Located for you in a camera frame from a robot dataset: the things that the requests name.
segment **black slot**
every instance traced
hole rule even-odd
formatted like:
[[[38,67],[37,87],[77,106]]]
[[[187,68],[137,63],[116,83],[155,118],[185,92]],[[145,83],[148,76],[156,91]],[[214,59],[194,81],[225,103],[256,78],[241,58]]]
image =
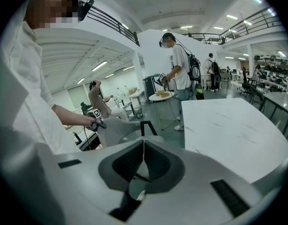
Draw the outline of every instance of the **black slot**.
[[[60,166],[60,169],[62,169],[62,168],[71,167],[71,166],[74,166],[74,165],[80,164],[80,163],[82,163],[80,160],[74,159],[74,160],[71,160],[71,161],[58,163],[58,165]]]
[[[250,208],[224,180],[211,182],[211,185],[234,217]]]

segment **white sleeve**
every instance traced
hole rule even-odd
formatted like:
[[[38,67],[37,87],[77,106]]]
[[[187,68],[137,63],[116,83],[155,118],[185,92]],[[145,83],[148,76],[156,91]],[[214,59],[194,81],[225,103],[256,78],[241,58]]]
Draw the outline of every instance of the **white sleeve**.
[[[43,76],[42,69],[40,68],[40,80],[41,80],[41,97],[47,102],[48,106],[52,108],[55,105],[54,99],[47,88],[46,81]]]
[[[173,49],[173,65],[183,67],[182,47],[175,45]]]

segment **marble tabletop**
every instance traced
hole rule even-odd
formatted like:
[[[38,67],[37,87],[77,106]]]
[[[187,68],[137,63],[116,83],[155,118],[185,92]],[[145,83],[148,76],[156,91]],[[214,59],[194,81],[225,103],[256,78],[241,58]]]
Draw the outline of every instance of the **marble tabletop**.
[[[279,129],[242,98],[183,101],[185,149],[207,155],[253,183],[288,157]]]
[[[264,94],[264,97],[281,106],[288,112],[288,94],[281,92],[268,92]]]
[[[169,96],[168,97],[161,97],[161,96],[157,96],[157,95],[153,94],[149,97],[149,100],[157,102],[157,101],[167,100],[167,99],[174,96],[174,92],[165,92],[165,93],[169,93]]]

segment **railing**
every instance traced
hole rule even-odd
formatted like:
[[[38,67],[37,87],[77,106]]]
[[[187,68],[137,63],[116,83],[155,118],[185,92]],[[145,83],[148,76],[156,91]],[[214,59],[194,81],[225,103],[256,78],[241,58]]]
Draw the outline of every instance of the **railing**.
[[[124,35],[125,37],[127,37],[128,39],[133,41],[135,44],[140,46],[136,32],[132,33],[131,31],[126,29],[121,24],[121,22],[114,19],[112,16],[105,13],[104,11],[92,6],[92,8],[89,10],[89,12],[87,14],[87,17],[91,18],[97,22],[103,23],[105,26],[108,26],[108,27],[118,31],[119,33],[121,33],[122,35]]]
[[[192,37],[198,41],[203,41],[206,44],[224,44],[256,31],[260,31],[270,27],[282,26],[279,17],[276,16],[275,12],[272,13],[272,11],[273,10],[270,8],[265,8],[241,20],[239,23],[221,34],[188,33],[183,35]]]

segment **white shirt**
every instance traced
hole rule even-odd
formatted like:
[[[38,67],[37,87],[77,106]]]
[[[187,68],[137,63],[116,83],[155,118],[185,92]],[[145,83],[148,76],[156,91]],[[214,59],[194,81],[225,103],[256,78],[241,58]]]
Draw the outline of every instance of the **white shirt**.
[[[215,58],[207,58],[205,60],[205,66],[209,69],[209,73],[210,74],[214,74],[214,71],[212,70],[212,62],[215,62]]]
[[[188,75],[190,71],[189,58],[181,45],[173,47],[173,65],[181,67],[181,70],[175,74],[177,90],[183,90],[191,86],[191,80]]]
[[[0,44],[0,65],[6,66],[11,72],[11,79],[17,80],[18,86],[21,86],[13,87],[11,92],[16,93],[23,88],[27,91],[25,100],[18,106],[12,129],[36,142],[47,144],[54,154],[78,152],[80,150],[73,137],[52,110],[55,103],[41,69],[42,48],[36,44],[33,30],[23,21],[25,11],[26,5],[19,8]],[[12,95],[9,94],[8,102],[11,101]]]

